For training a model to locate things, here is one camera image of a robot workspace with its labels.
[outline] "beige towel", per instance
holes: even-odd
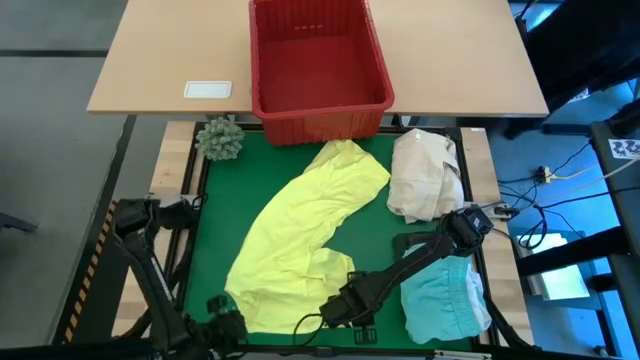
[[[453,141],[419,129],[395,141],[387,200],[391,212],[409,224],[460,209],[463,202]]]

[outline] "white card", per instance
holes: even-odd
[[[640,158],[640,140],[609,139],[611,154],[616,159]]]
[[[231,96],[231,81],[187,81],[184,97],[189,99],[227,99]]]

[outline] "green mat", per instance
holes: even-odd
[[[397,135],[378,135],[357,141],[391,171],[393,141]],[[248,132],[237,160],[211,165],[206,184],[209,200],[202,209],[196,237],[185,310],[198,322],[209,319],[206,301],[224,292],[227,273],[249,227],[271,198],[291,179],[302,174],[323,144],[273,147],[264,133]],[[348,217],[325,245],[353,258],[356,270],[382,270],[393,262],[391,239],[399,233],[430,231],[435,223],[406,225],[386,205],[389,186],[378,197]],[[414,343],[405,330],[405,317],[396,288],[375,315],[378,343],[359,347],[385,349],[470,350],[469,339]],[[301,343],[308,335],[298,335]],[[291,335],[253,333],[252,345],[292,345]],[[355,347],[353,329],[322,330],[316,346]]]

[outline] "light blue cloth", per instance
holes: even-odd
[[[420,246],[413,246],[404,256]],[[448,256],[400,285],[406,329],[414,342],[462,339],[479,335],[489,327],[491,318],[486,311],[481,283],[480,289],[473,286],[474,276],[478,275],[470,266],[471,257]]]

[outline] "yellow cloth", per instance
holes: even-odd
[[[322,246],[388,181],[385,168],[353,141],[330,141],[271,199],[251,226],[225,285],[249,332],[291,334],[304,315],[317,313],[338,293],[353,261]],[[308,318],[298,332],[319,325],[319,318]]]

